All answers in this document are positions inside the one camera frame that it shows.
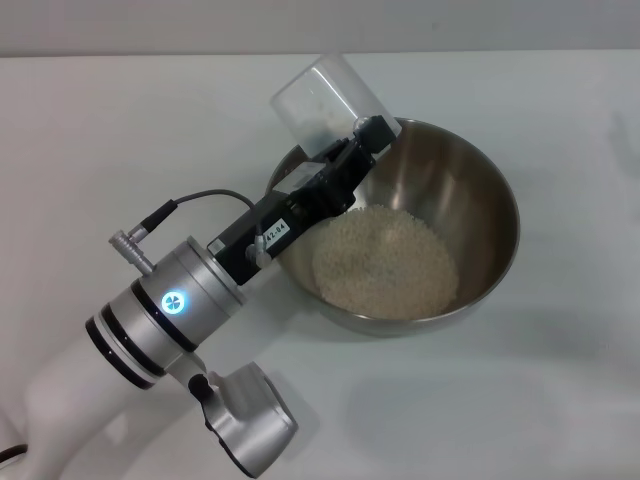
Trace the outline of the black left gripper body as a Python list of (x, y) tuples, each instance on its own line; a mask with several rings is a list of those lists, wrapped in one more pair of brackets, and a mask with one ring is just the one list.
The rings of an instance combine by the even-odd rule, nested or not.
[(356, 151), (344, 163), (322, 163), (319, 155), (308, 163), (319, 171), (290, 192), (269, 191), (257, 204), (257, 213), (242, 215), (207, 245), (207, 250), (238, 285), (259, 271), (252, 246), (255, 221), (265, 238), (265, 251), (278, 257), (314, 225), (346, 212), (355, 202), (354, 191), (375, 164), (356, 140)]

